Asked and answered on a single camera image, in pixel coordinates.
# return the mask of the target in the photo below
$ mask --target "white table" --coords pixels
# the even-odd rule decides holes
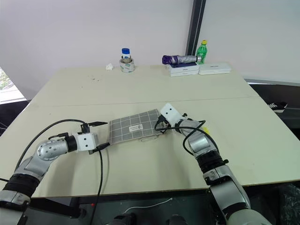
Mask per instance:
[[[28,142],[57,120],[109,121],[160,109],[167,101],[179,112],[207,121],[205,126],[221,156],[229,159],[228,165],[242,185],[300,179],[300,142],[238,74],[171,78],[162,66],[138,67],[132,74],[117,68],[60,71],[0,137],[1,155],[5,156],[0,159],[0,177],[8,179]],[[105,142],[108,126],[93,129]],[[79,124],[53,127],[27,156],[39,141],[67,131],[79,131]],[[206,188],[199,166],[183,150],[182,140],[182,135],[168,133],[146,143],[133,140],[108,147],[103,151],[101,194]],[[34,197],[96,195],[99,168],[97,153],[63,155],[51,165]]]

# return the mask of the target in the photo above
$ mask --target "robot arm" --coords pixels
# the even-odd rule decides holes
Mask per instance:
[[[171,104],[166,104],[160,112],[165,120],[184,136],[189,135],[200,125],[200,122],[196,120],[181,116]],[[209,139],[205,133],[194,132],[187,138],[187,141],[227,224],[270,225],[261,214],[251,210],[245,190],[226,165],[228,160],[221,158],[213,140]]]
[[[44,178],[51,163],[60,155],[72,151],[93,152],[106,148],[109,143],[98,145],[98,136],[90,132],[89,126],[100,126],[105,122],[82,124],[82,132],[69,136],[63,133],[51,136],[39,144],[33,156],[24,160],[15,170],[6,186],[0,191],[0,221],[5,225],[16,225],[23,218],[23,212],[30,198]]]

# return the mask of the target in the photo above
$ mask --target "green plant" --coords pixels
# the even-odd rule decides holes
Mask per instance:
[[[0,90],[2,90],[6,86],[9,85],[10,79],[1,68],[0,68],[0,72],[1,72],[1,74],[0,74]]]

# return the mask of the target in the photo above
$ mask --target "white box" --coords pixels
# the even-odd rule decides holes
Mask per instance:
[[[178,65],[166,65],[166,68],[169,71],[170,76],[185,76],[185,75],[195,75],[199,72],[199,65],[196,63],[187,63],[187,66],[184,64]]]
[[[231,67],[225,62],[201,64],[199,65],[199,74],[228,74],[231,72]]]

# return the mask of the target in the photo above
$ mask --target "tape roll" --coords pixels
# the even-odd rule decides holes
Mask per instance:
[[[119,62],[120,62],[121,71],[123,73],[131,73],[134,71],[135,69],[134,60],[132,60],[130,63],[123,63],[121,62],[121,60]]]

